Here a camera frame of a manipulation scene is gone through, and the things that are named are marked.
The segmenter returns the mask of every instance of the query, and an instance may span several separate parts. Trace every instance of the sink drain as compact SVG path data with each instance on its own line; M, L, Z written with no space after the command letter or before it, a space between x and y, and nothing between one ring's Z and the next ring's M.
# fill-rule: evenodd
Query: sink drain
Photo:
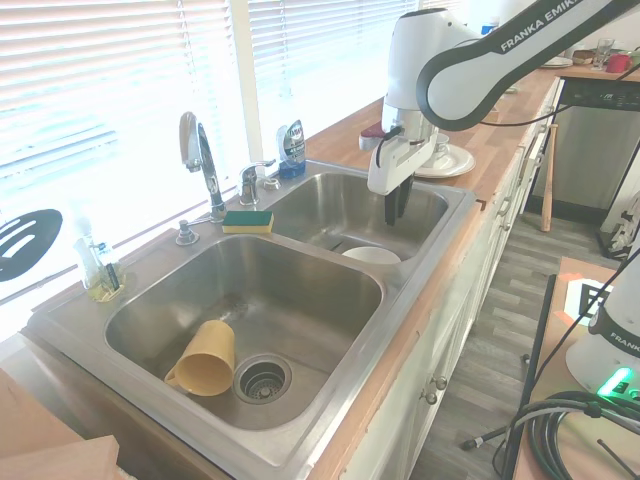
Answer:
M235 394L247 403L264 405L282 396L291 384L291 368L275 355L258 355L242 363L233 380Z

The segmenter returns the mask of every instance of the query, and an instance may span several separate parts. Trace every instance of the white cabinet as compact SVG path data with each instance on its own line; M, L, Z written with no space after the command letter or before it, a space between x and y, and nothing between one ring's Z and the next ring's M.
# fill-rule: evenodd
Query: white cabinet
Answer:
M537 116L555 108L554 82ZM511 227L520 211L544 148L547 119L527 129L509 171L484 213L484 224L439 306L431 311L380 409L369 424L342 480L409 478L486 296Z

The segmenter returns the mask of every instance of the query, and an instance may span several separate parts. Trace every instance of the stainless steel sink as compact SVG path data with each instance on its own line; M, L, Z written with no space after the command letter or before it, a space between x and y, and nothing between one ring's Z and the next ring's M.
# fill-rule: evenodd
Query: stainless steel sink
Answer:
M367 188L366 179L323 173L271 206L273 231L285 237L343 253L375 246L407 260L420 249L447 211L434 190L414 189L404 216L393 227L384 221L384 197Z
M223 319L236 335L234 388L189 398L235 427L262 430L307 408L381 300L362 272L258 237L228 237L125 305L106 337L163 379L198 327Z
M395 227L366 173L309 162L303 177L260 191L270 235L200 240L167 232L126 259L126 290L106 304L78 285L40 308L38 336L235 478L306 478L402 325L473 204L469 192L415 182ZM243 207L237 198L231 210ZM377 245L403 260L340 255ZM232 389L187 395L162 378L198 326L236 335Z

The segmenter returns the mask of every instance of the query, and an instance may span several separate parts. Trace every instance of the window blinds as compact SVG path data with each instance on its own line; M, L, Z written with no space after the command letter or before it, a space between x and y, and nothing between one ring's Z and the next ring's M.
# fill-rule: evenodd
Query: window blinds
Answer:
M265 154L292 116L310 135L383 96L393 27L416 9L415 0L249 0Z
M462 23L469 21L470 0L422 0L422 8L446 8Z
M68 228L82 204L116 242L205 200L180 162L184 111L218 172L247 161L229 15L225 0L2 0L0 220L58 208ZM71 244L0 299L75 263Z

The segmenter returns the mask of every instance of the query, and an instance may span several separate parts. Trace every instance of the yellow cup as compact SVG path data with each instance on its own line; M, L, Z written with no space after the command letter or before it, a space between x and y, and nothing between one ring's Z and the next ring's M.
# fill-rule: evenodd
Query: yellow cup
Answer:
M202 397L225 392L233 383L234 341L233 330L223 321L203 323L165 383Z

